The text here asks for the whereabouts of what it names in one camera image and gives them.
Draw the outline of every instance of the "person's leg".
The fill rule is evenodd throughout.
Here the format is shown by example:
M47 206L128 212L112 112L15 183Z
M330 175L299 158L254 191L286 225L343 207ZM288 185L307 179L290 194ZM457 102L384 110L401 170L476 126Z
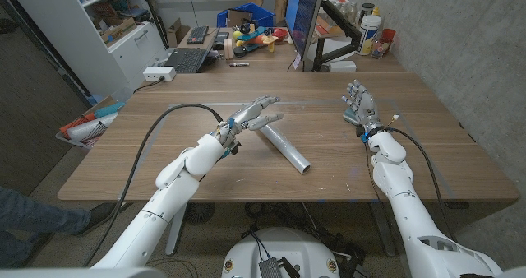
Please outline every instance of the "person's leg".
M19 192L0 187L0 229L30 232L77 233L90 222L91 212L60 209L35 202Z
M0 230L0 267L19 267L30 255L33 244L20 241L5 230Z

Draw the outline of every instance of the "wooden table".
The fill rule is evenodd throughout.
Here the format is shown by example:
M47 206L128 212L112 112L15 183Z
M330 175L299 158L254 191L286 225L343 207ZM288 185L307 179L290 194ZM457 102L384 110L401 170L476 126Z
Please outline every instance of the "wooden table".
M257 52L254 54L257 57L266 57L263 50ZM280 96L282 102L272 104L264 113L285 114L285 119L274 125L311 161L311 170L301 175L261 133L244 131L238 135L242 143L239 153L221 160L212 169L192 201L374 201L376 195L367 174L365 147L355 137L354 126L342 119L347 105L339 100L355 78L376 98L384 123L393 114L401 114L392 126L422 143L436 166L444 199L512 201L519 196L513 183L416 74L276 70L254 73L252 63L256 60L245 61L250 61L251 66L232 67L233 73L181 74L173 81L135 94L67 180L58 197L72 201L115 201L148 128L171 104L208 104L227 118L242 104L270 94ZM216 123L202 109L172 112L150 139L152 143L145 149L147 154L136 172L127 201L148 200L155 191L159 171L184 148L195 146L203 134L215 129ZM429 170L418 149L404 137L393 135L408 151L407 160L415 174L414 186L420 198L436 199Z

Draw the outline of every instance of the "black shoe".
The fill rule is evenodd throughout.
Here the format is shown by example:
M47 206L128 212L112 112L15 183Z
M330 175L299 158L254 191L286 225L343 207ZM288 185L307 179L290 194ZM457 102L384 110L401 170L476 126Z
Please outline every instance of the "black shoe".
M102 225L111 218L116 205L117 203L102 203L97 207L93 208L91 210L91 218L88 225L84 229L73 235L81 237L85 234L88 234L93 229L98 228L100 225Z
M20 264L20 267L30 265L52 238L53 233L40 233L36 241L33 242L33 248L31 249L30 255Z

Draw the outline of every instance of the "small white box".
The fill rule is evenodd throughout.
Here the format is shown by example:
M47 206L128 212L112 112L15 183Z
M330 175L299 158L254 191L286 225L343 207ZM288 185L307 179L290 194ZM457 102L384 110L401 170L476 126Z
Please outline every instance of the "small white box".
M355 72L356 64L354 61L337 61L330 63L329 72Z
M175 77L175 68L147 67L142 74L147 81L158 81L161 76L164 76L164 81L171 81Z

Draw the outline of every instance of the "white robotic arm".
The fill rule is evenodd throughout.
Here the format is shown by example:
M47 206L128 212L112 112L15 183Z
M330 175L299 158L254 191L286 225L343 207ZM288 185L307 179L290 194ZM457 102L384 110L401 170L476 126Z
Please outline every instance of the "white robotic arm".
M284 117L275 114L260 117L261 110L279 101L263 96L221 122L215 131L205 134L198 146L187 148L166 166L155 180L158 190L128 225L109 252L93 268L144 266L173 216L199 188L194 177L207 174L226 155L238 152L241 145L235 136L244 129L258 130Z
M412 277L461 277L464 274L497 276L502 270L483 253L468 249L446 237L413 188L413 171L405 161L405 149L378 118L376 104L367 89L354 81L344 101L365 129L367 144L376 152L371 158L373 179L387 196L404 240Z

